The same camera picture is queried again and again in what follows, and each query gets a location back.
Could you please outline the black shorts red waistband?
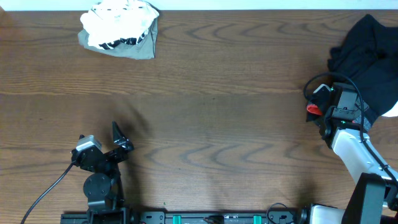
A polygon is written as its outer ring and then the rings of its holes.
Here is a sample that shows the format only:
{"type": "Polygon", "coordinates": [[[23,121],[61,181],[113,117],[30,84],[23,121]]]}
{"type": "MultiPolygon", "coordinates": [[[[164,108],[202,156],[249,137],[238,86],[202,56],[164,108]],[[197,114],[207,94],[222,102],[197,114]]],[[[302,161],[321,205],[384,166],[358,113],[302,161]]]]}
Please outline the black shorts red waistband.
{"type": "Polygon", "coordinates": [[[397,28],[386,27],[367,14],[330,50],[328,71],[333,82],[354,83],[365,103],[364,128],[397,103],[397,28]]]}

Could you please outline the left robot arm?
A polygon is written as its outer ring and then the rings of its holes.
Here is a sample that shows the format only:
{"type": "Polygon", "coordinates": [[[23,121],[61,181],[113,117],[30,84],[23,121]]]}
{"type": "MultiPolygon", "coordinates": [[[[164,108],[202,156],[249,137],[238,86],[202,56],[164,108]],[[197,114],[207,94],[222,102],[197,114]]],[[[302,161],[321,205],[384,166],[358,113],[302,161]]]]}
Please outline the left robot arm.
{"type": "Polygon", "coordinates": [[[128,159],[133,143],[112,122],[113,142],[117,148],[103,152],[101,143],[93,136],[81,135],[72,150],[72,164],[91,172],[83,184],[87,197],[88,223],[129,223],[129,209],[124,206],[124,192],[119,163],[128,159]]]}

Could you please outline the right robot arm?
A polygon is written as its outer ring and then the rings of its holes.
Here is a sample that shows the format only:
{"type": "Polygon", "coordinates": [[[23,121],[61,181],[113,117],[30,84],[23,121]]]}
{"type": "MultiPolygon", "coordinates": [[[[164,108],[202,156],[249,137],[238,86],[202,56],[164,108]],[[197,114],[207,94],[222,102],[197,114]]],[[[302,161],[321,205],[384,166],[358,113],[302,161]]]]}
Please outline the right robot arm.
{"type": "Polygon", "coordinates": [[[360,120],[364,103],[348,84],[321,84],[309,96],[307,111],[316,117],[320,135],[343,161],[356,186],[345,209],[311,204],[302,209],[299,223],[397,223],[397,172],[373,147],[360,120]]]}

